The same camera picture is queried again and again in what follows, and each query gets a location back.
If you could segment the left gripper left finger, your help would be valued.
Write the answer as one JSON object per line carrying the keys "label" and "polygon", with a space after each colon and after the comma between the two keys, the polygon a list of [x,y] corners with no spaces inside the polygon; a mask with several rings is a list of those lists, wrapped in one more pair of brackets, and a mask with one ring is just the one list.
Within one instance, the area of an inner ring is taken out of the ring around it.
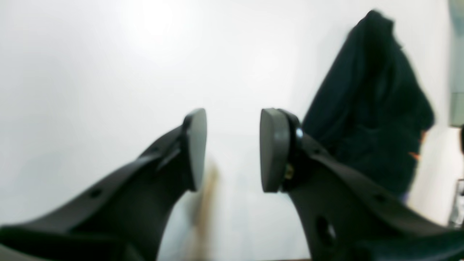
{"label": "left gripper left finger", "polygon": [[205,109],[61,207],[1,226],[2,261],[154,261],[172,210],[202,186]]}

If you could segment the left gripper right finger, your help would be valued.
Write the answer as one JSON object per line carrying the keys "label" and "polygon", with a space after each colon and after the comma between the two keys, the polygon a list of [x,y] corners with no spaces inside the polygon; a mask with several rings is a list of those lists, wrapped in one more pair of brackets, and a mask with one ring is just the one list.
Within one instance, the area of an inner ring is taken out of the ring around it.
{"label": "left gripper right finger", "polygon": [[403,205],[305,134],[296,115],[260,115],[261,185],[291,199],[313,261],[462,261],[463,231]]}

